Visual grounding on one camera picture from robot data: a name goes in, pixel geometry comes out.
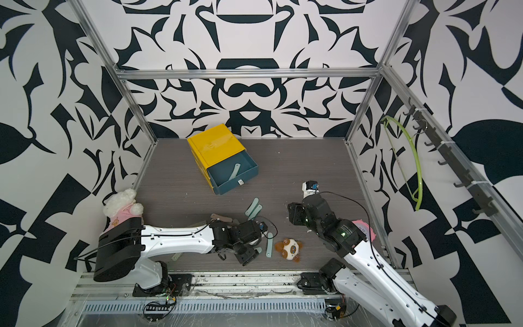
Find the metal vent grille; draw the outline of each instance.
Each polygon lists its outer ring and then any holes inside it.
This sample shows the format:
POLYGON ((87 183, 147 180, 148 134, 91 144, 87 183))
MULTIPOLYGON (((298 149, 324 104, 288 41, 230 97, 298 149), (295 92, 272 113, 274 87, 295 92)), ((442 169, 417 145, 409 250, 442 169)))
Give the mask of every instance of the metal vent grille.
MULTIPOLYGON (((83 314, 142 313, 150 300, 86 301, 83 314)), ((324 299, 220 299, 179 300, 172 313, 323 313, 324 299)))

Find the black and white patterned wall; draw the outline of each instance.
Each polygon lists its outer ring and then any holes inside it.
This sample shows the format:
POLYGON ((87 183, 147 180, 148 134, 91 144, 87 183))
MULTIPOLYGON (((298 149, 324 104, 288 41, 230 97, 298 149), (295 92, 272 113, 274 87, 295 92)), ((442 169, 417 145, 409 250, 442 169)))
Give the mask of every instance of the black and white patterned wall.
MULTIPOLYGON (((88 0, 127 70, 376 67, 405 0, 88 0)), ((368 78, 133 81, 157 137, 344 137, 368 78)))
POLYGON ((368 77, 130 81, 155 135, 186 138, 224 123, 241 137, 344 137, 368 77))
MULTIPOLYGON (((392 60, 393 69, 433 113, 467 157, 518 215, 523 208, 523 25, 518 1, 422 0, 392 60)), ((415 137, 423 171, 423 202, 414 211, 393 156, 384 115, 414 135, 406 107, 383 81, 353 139, 358 163, 396 256, 418 289, 449 305, 460 324, 520 325, 523 262, 458 182, 428 138, 415 137)), ((407 140, 389 134, 411 190, 416 167, 407 140)))
POLYGON ((87 0, 119 67, 376 66, 405 0, 87 0))
POLYGON ((42 326, 150 143, 64 0, 1 2, 0 102, 1 325, 42 326))

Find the aluminum frame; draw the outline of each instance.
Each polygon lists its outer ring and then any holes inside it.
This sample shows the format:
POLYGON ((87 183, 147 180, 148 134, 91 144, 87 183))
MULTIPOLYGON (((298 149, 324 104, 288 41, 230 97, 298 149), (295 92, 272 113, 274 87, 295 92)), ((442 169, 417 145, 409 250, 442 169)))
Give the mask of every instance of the aluminum frame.
POLYGON ((378 90, 378 87, 380 86, 382 79, 383 76, 378 75, 374 77, 370 82, 367 91, 365 91, 365 96, 363 96, 363 100, 361 101, 359 107, 356 109, 356 115, 354 116, 354 120, 352 121, 352 123, 350 123, 347 135, 345 135, 345 140, 350 140, 354 137, 354 134, 358 130, 358 127, 360 126, 361 121, 363 120, 363 117, 365 116, 365 113, 367 112, 370 106, 370 102, 376 94, 376 91, 378 90))
POLYGON ((385 227, 383 223, 378 219, 378 215, 376 213, 376 206, 374 204, 374 201, 372 201, 372 197, 369 192, 369 188, 367 187, 367 183, 365 181, 365 178, 361 172, 361 169, 358 164, 358 155, 356 154, 356 151, 354 150, 354 146, 352 143, 347 142, 347 150, 349 152, 350 160, 353 162, 354 170, 356 172, 356 177, 358 178, 358 183, 361 187, 361 191, 363 193, 363 198, 365 199, 365 202, 367 203, 367 207, 369 209, 369 216, 370 220, 372 221, 372 228, 378 235, 378 238, 381 242, 385 243, 385 249, 389 253, 389 259, 390 259, 390 265, 394 269, 398 269, 401 267, 401 263, 399 259, 396 257, 396 255, 392 252, 392 249, 394 247, 389 241, 389 237, 387 236, 387 233, 385 232, 385 227))
POLYGON ((378 63, 378 70, 385 64, 389 64, 392 55, 396 52, 397 46, 400 43, 401 38, 407 31, 408 22, 411 19, 414 8, 420 2, 420 0, 407 0, 403 6, 403 11, 400 18, 398 19, 396 26, 391 34, 389 42, 385 46, 385 51, 378 63))
MULTIPOLYGON (((408 107, 414 105, 416 108, 425 109, 421 101, 408 88, 396 72, 384 65, 380 69, 381 74, 385 77, 392 89, 396 92, 401 101, 408 107)), ((427 111, 421 110, 423 118, 430 126, 436 128, 436 132, 444 142, 452 142, 452 138, 445 132, 445 129, 434 119, 434 117, 427 111)), ((498 213, 490 216, 492 222, 499 229, 501 234, 505 237, 510 246, 514 249, 516 254, 523 260, 523 221, 512 210, 510 205, 503 199, 503 197, 494 189, 494 186, 477 170, 476 166, 467 158, 461 149, 453 144, 451 147, 452 153, 460 161, 465 169, 469 170, 470 177, 477 183, 477 185, 493 199, 493 205, 498 209, 498 213)))
POLYGON ((70 4, 71 10, 73 11, 76 18, 78 19, 80 26, 82 27, 83 31, 85 32, 85 35, 89 38, 89 40, 93 44, 93 47, 95 48, 96 53, 98 54, 102 63, 104 64, 105 69, 111 76, 111 79, 114 82, 114 84, 116 85, 116 88, 121 93, 121 95, 124 97, 124 99, 127 101, 127 104, 129 105, 129 108, 131 109, 134 116, 136 117, 138 124, 142 128, 142 131, 145 133, 147 138, 149 138, 151 143, 156 143, 157 138, 154 135, 154 132, 151 129, 151 126, 145 119, 142 109, 140 109, 140 107, 134 100, 134 97, 132 96, 131 91, 127 88, 126 82, 122 81, 117 76, 116 69, 115 69, 115 63, 112 60, 112 57, 109 54, 109 51, 107 51, 107 46, 102 41, 100 33, 98 32, 95 25, 93 24, 93 21, 90 18, 89 13, 87 12, 87 9, 85 8, 84 4, 82 3, 82 0, 67 0, 67 2, 70 4))
POLYGON ((149 166, 151 159, 153 157, 154 149, 156 149, 156 146, 158 145, 158 142, 154 142, 149 146, 149 149, 147 150, 147 154, 143 158, 142 166, 140 167, 140 170, 138 171, 138 175, 136 176, 136 179, 134 180, 134 183, 132 184, 132 189, 135 191, 138 191, 138 188, 140 187, 140 184, 142 183, 143 176, 145 176, 145 171, 147 170, 147 167, 149 166))
POLYGON ((378 69, 295 68, 295 69, 194 69, 194 70, 116 70, 121 80, 164 80, 169 78, 297 78, 297 77, 374 77, 378 69))
MULTIPOLYGON (((408 269, 396 270, 403 279, 415 288, 408 269)), ((169 271, 169 274, 192 274, 191 289, 186 299, 223 298, 329 298, 332 295, 304 295, 297 287, 301 273, 317 273, 317 270, 232 270, 232 271, 169 271)), ((351 272, 369 284, 363 274, 355 269, 351 272)), ((93 280, 93 273, 82 273, 73 291, 72 301, 126 300, 133 298, 134 283, 126 278, 99 283, 93 280)))

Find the plastic wrap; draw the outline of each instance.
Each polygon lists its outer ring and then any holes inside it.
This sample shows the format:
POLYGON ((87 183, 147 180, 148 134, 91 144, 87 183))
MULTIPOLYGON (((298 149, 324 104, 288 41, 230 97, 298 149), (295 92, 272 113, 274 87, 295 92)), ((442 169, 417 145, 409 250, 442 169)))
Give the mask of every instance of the plastic wrap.
MULTIPOLYGON (((230 327, 230 326, 376 326, 383 324, 374 316, 370 315, 361 306, 349 317, 338 321, 329 321, 319 308, 308 309, 307 305, 288 305, 282 303, 309 302, 323 303, 323 299, 315 297, 292 297, 290 295, 278 295, 275 293, 257 297, 228 297, 217 296, 210 292, 201 292, 198 297, 178 296, 175 310, 167 314, 157 322, 150 322, 142 314, 142 308, 151 301, 164 303, 165 297, 158 298, 133 298, 127 296, 125 299, 99 300, 92 296, 85 296, 71 302, 64 312, 62 324, 59 326, 78 327, 146 327, 146 326, 190 326, 190 327, 230 327), (248 305, 266 302, 267 307, 259 307, 258 311, 245 312, 248 305), (131 308, 133 312, 121 312, 131 308)), ((357 307, 357 303, 347 299, 347 310, 349 314, 357 307)))

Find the white teddy bear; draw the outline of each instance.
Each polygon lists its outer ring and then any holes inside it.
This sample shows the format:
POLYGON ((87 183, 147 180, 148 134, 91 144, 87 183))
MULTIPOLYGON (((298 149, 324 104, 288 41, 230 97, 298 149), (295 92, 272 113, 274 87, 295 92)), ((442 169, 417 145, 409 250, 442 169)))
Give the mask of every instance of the white teddy bear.
POLYGON ((132 188, 111 195, 107 200, 107 204, 104 206, 104 214, 111 219, 111 222, 109 223, 109 227, 103 231, 102 234, 113 229, 118 226, 118 224, 129 218, 142 217, 143 205, 136 203, 136 200, 134 199, 135 197, 136 191, 132 188))

